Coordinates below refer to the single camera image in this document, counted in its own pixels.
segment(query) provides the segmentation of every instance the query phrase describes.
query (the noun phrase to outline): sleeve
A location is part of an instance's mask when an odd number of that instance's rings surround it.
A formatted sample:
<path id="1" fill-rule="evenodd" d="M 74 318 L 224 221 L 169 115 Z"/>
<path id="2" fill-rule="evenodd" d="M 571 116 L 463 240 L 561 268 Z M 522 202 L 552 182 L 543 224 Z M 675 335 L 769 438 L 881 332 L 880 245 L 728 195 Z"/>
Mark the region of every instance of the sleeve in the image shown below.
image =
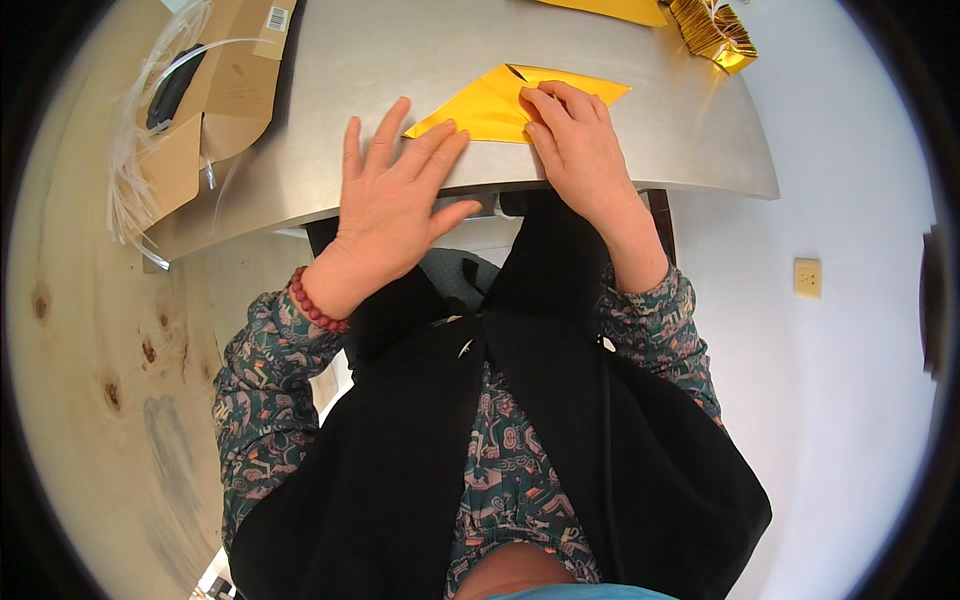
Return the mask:
<path id="1" fill-rule="evenodd" d="M 619 356 L 677 385 L 726 431 L 710 378 L 707 343 L 693 323 L 695 304 L 693 286 L 672 264 L 663 281 L 644 294 L 618 292 L 610 266 L 599 303 L 601 331 Z"/>
<path id="2" fill-rule="evenodd" d="M 214 380 L 227 552 L 253 506 L 300 466 L 319 429 L 308 379 L 343 345 L 342 333 L 312 324 L 286 290 L 262 294 L 247 317 Z"/>

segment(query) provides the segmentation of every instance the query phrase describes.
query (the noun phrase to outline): barcode label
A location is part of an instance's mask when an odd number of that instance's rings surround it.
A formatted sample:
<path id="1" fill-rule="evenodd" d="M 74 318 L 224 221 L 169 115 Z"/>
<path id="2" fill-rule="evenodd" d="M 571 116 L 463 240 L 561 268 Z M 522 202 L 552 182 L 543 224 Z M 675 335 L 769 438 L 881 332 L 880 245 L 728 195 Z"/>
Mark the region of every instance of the barcode label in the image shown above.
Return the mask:
<path id="1" fill-rule="evenodd" d="M 267 29 L 275 32 L 287 31 L 287 16 L 290 13 L 280 7 L 270 7 L 270 18 L 267 19 Z"/>

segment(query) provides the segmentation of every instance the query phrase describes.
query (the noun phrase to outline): red beaded bracelet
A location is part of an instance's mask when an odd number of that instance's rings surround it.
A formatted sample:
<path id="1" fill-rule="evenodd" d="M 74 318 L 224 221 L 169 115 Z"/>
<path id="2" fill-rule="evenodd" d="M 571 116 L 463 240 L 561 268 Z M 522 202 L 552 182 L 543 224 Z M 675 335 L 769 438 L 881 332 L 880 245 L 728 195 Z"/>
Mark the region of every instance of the red beaded bracelet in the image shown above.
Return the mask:
<path id="1" fill-rule="evenodd" d="M 310 321 L 334 333 L 343 333 L 350 329 L 346 320 L 337 321 L 336 319 L 330 319 L 324 313 L 320 312 L 320 309 L 314 306 L 310 298 L 306 296 L 306 290 L 303 289 L 303 284 L 300 282 L 304 271 L 306 271 L 306 267 L 297 267 L 297 270 L 294 271 L 294 276 L 290 277 L 290 291 L 293 293 L 294 298 L 297 299 L 297 302 L 300 303 L 300 308 L 307 314 Z"/>

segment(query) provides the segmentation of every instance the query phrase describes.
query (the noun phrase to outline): white wall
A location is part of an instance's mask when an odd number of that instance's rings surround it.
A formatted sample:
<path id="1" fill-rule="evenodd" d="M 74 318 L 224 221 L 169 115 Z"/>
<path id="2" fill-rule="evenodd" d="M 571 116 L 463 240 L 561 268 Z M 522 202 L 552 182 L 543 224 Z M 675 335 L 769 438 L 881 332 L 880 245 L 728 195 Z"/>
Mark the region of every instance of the white wall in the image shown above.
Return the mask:
<path id="1" fill-rule="evenodd" d="M 930 424 L 929 182 L 897 91 L 838 4 L 732 5 L 760 53 L 743 77 L 782 199 L 670 194 L 724 421 L 774 508 L 731 598 L 843 598 L 898 517 Z M 794 257 L 823 260 L 822 300 L 793 295 Z"/>

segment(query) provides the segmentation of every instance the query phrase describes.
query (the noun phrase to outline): table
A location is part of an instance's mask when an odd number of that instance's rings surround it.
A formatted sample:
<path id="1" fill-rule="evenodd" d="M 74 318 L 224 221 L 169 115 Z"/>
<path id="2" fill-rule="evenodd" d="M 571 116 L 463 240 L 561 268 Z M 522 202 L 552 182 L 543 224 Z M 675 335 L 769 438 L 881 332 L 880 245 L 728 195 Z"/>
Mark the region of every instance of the table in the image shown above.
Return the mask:
<path id="1" fill-rule="evenodd" d="M 274 121 L 242 154 L 222 197 L 222 188 L 204 190 L 147 234 L 173 260 L 238 235 L 333 216 L 351 115 L 363 119 L 366 141 L 405 95 L 413 101 L 405 129 L 503 62 L 631 85 L 611 115 L 638 188 L 777 198 L 747 86 L 691 56 L 661 8 L 667 26 L 653 28 L 532 0 L 301 1 Z M 221 180 L 227 169 L 226 161 L 218 164 Z M 530 146 L 471 142 L 441 195 L 534 187 L 543 179 Z"/>

